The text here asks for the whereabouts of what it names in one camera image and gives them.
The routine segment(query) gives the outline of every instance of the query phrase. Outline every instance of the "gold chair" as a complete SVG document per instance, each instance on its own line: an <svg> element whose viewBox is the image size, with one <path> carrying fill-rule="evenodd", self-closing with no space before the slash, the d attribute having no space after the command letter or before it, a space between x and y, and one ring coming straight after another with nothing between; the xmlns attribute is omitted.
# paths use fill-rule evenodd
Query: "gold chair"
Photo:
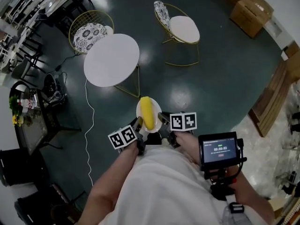
<svg viewBox="0 0 300 225"><path fill-rule="evenodd" d="M113 20L106 12L100 10L91 10L82 13L74 20L69 30L69 43L76 52L81 54L86 54L86 52L79 51L75 48L74 36L81 27L87 25L88 23L99 23L105 27L107 34L114 33Z"/></svg>
<svg viewBox="0 0 300 225"><path fill-rule="evenodd" d="M175 17L172 17L170 19L167 7L176 9L176 11L179 11L181 13L181 15L184 15L184 17L186 17L186 18L183 18L182 16L175 16ZM199 63L198 43L200 41L200 33L199 33L198 29L197 29L197 26L193 22L193 20L190 19L189 16L185 12L183 12L178 7L176 7L174 5L171 5L171 4L163 3L161 1L156 1L156 2L154 2L154 8L155 8L154 9L155 17L157 18L157 20L159 21L159 23L163 26L163 28L164 28L167 36L170 38L170 39L168 39L166 41L163 41L162 44L165 44L167 42L173 41L175 43L184 43L184 44L195 45L196 48L197 48L197 61L196 62L193 62L193 63L190 63L190 64L184 64L184 65L173 64L173 63L170 63L170 62L165 62L165 64L169 64L169 65L173 65L173 66L178 66L178 67L187 67L187 66L191 66L191 65ZM189 39L189 41L186 41L181 36L182 33L179 36L178 34L172 32L171 26L170 26L170 23L172 23L172 19L174 19L174 21L175 20L178 21L178 20L182 20L182 18L184 20L183 21L184 23L187 20L187 22L189 23L189 25L191 25L193 31L195 32L194 40L193 39Z"/></svg>

